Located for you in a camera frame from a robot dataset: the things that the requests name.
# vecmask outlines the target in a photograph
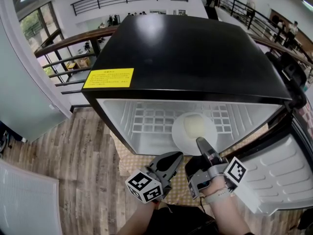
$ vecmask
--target window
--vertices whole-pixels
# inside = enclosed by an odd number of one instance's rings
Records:
[[[24,17],[20,21],[20,26],[33,52],[36,52],[41,47],[46,47],[64,39],[51,2],[46,3]],[[45,66],[71,56],[72,54],[67,47],[39,57],[37,60],[41,66]],[[47,75],[53,75],[67,71],[67,67],[66,64],[61,63],[44,68],[44,71]],[[68,78],[68,75],[63,75],[54,77],[51,80],[54,83],[63,83]]]

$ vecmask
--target white plate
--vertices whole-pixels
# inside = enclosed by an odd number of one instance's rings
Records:
[[[187,136],[187,133],[185,131],[184,119],[189,115],[200,115],[203,118],[205,128],[205,135],[203,136],[203,138],[205,138],[209,142],[209,144],[214,149],[216,149],[218,134],[214,123],[207,116],[197,112],[184,113],[174,121],[172,127],[172,137],[177,147],[186,154],[193,156],[201,155],[197,146],[196,138],[191,139]]]

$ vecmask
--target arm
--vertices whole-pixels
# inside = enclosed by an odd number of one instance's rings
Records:
[[[213,178],[210,186],[202,191],[206,196],[211,195],[225,187],[224,176]],[[250,233],[250,228],[240,216],[231,197],[210,204],[215,216],[219,231],[224,235],[245,235]]]
[[[143,235],[150,223],[154,207],[155,204],[153,202],[139,204],[137,210],[117,235]]]

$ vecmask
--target mini fridge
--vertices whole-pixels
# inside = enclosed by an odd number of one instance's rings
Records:
[[[271,214],[313,205],[312,138],[297,114],[306,104],[303,77],[283,61],[264,55],[232,24],[174,15],[127,17],[82,93],[139,155],[179,151],[172,128],[186,113],[210,119],[219,153],[268,124],[267,133],[234,155],[249,169],[248,190],[238,195],[254,212]]]

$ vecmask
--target yellow label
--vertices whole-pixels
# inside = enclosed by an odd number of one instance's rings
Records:
[[[92,70],[84,88],[119,88],[129,87],[133,76],[133,68]]]

